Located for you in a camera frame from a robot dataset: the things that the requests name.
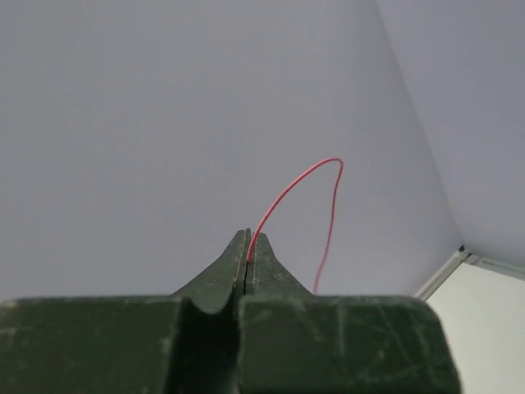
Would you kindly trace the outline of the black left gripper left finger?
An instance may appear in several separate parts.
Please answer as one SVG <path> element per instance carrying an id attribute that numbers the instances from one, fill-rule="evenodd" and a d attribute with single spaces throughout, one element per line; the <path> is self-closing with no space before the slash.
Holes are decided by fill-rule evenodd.
<path id="1" fill-rule="evenodd" d="M 1 305 L 4 393 L 236 393 L 249 230 L 170 295 Z"/>

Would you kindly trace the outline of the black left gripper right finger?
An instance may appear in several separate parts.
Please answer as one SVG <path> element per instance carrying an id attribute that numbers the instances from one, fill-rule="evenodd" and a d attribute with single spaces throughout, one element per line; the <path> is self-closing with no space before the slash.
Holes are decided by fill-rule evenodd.
<path id="1" fill-rule="evenodd" d="M 437 314 L 409 296 L 315 296 L 260 235 L 239 303 L 243 393 L 459 393 Z"/>

